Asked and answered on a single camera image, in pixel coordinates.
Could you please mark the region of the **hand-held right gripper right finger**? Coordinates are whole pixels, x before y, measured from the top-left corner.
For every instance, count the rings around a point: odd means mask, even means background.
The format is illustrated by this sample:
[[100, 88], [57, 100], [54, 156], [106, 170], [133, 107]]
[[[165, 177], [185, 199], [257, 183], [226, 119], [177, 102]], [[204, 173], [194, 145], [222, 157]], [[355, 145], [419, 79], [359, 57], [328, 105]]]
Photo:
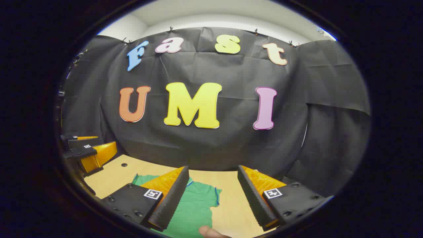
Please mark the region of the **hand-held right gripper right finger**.
[[294, 223], [334, 197], [323, 196], [297, 181], [285, 184], [243, 165], [238, 165], [237, 178], [263, 231]]

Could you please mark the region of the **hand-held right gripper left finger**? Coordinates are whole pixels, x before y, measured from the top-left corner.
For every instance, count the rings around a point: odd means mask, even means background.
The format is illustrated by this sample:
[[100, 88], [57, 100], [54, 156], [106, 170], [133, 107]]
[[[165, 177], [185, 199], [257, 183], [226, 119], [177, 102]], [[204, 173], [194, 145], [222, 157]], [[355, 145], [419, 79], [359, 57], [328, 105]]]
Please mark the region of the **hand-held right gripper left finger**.
[[183, 166], [142, 185], [128, 183], [101, 201], [125, 220], [164, 231], [178, 207], [188, 180], [189, 167]]

